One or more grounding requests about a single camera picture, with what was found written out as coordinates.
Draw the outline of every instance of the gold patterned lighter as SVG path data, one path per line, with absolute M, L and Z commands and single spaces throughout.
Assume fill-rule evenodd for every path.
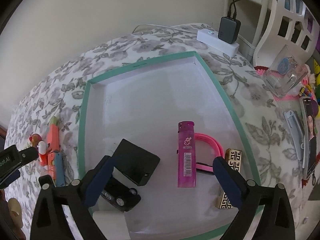
M 227 149 L 225 160 L 234 171 L 240 172 L 242 151 L 236 149 Z M 219 194 L 216 200 L 216 207 L 219 209 L 231 209 L 233 206 L 220 186 Z

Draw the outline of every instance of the power strip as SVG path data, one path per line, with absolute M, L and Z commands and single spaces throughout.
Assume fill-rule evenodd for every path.
M 210 47 L 213 47 L 229 57 L 233 57 L 237 54 L 239 44 L 234 42 L 232 44 L 226 43 L 218 38 L 218 32 L 209 29 L 202 29 L 198 31 L 197 41 L 201 41 Z

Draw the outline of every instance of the toy car wheel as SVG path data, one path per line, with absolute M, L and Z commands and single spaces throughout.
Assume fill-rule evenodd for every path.
M 120 206 L 120 207 L 123 207 L 125 205 L 125 202 L 124 200 L 121 198 L 121 197 L 118 197 L 116 199 L 116 203 Z
M 138 191 L 133 187 L 129 189 L 129 192 L 134 196 L 138 195 Z
M 104 196 L 105 196 L 108 200 L 111 200 L 111 199 L 112 199 L 112 196 L 111 196 L 108 192 L 106 192 L 106 193 L 104 194 Z

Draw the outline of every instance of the purple lighter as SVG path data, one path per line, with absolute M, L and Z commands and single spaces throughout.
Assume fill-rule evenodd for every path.
M 183 121 L 178 129 L 178 187 L 196 186 L 196 147 L 194 122 Z

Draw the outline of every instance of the blue sticker on glass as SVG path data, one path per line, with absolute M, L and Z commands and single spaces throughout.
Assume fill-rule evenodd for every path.
M 281 60 L 281 62 L 278 65 L 278 72 L 281 75 L 284 75 L 287 73 L 288 70 L 289 70 L 289 59 L 285 57 L 283 60 Z

